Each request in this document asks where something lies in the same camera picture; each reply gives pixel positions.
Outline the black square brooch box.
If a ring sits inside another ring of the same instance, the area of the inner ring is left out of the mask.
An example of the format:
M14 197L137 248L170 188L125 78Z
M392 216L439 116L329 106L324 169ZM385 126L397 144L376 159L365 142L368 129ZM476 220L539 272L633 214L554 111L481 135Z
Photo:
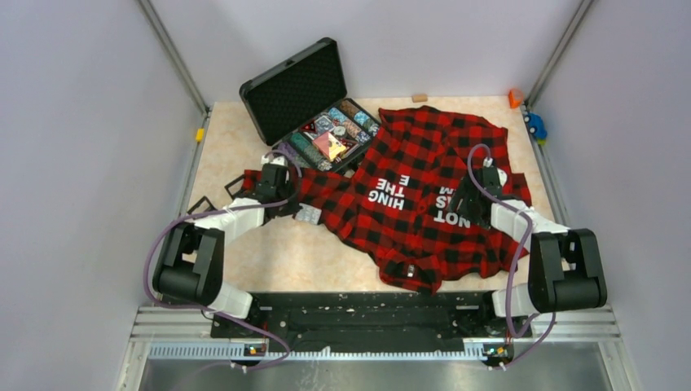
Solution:
M229 197L232 200L235 200L238 197L247 195L248 192L244 188L244 180L245 180L245 175L241 174L240 176L232 179L230 182L228 182L224 186L225 192L229 195Z

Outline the red black plaid shirt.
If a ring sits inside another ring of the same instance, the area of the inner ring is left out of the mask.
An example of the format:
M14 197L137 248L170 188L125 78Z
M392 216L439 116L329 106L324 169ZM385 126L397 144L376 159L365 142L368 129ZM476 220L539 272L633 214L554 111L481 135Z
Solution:
M381 127L351 177L303 169L297 201L319 211L319 224L368 254L392 286L435 293L468 274L509 269L517 242L447 212L485 144L508 174L504 191L530 202L526 177L514 173L508 131L486 118L430 106L379 111Z

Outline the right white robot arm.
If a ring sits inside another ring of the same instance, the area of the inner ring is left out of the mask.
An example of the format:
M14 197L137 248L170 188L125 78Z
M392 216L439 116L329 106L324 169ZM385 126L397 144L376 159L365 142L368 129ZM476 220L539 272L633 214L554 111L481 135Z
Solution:
M514 316L600 308L607 287L596 235L556 223L524 201L503 193L506 179L495 166L471 169L453 194L449 209L470 223L502 232L517 242L509 262L515 269L522 251L529 255L528 280L486 296L478 326L498 336Z

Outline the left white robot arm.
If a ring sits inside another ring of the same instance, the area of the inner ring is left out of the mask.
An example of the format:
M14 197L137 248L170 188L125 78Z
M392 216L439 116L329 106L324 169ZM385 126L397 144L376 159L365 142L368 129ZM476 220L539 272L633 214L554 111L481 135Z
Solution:
M256 334L262 316L252 309L253 296L223 278L225 248L272 218L295 213L301 182L300 169L268 163L248 189L232 195L229 205L173 222L154 246L159 255L147 279L152 290L231 316L230 325L241 336Z

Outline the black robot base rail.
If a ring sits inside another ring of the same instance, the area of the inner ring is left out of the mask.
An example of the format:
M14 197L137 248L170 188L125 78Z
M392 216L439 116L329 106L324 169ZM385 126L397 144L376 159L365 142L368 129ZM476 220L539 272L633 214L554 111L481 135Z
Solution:
M489 292L256 292L245 325L209 314L216 339L259 340L246 354L460 353L508 337Z

